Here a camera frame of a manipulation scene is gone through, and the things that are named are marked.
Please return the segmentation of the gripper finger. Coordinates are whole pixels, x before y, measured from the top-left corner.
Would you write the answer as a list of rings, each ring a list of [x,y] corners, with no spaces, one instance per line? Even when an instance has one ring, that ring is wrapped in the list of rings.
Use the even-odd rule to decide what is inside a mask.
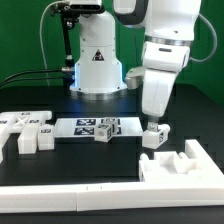
[[[147,129],[152,132],[157,132],[158,131],[158,121],[159,121],[158,117],[149,115]]]

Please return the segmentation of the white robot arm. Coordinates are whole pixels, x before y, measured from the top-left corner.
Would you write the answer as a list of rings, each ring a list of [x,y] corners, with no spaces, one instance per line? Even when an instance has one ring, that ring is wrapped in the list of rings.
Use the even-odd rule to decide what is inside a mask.
[[[174,82],[190,59],[201,0],[113,0],[113,15],[80,17],[80,58],[72,89],[87,97],[143,87],[142,111],[156,123],[165,113]],[[121,76],[114,22],[142,28],[141,65]]]

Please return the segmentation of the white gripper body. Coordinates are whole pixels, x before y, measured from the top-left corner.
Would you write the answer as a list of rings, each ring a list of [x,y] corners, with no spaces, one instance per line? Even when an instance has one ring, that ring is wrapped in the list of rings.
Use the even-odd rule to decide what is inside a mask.
[[[143,78],[142,111],[162,117],[175,83],[177,73],[147,69]]]

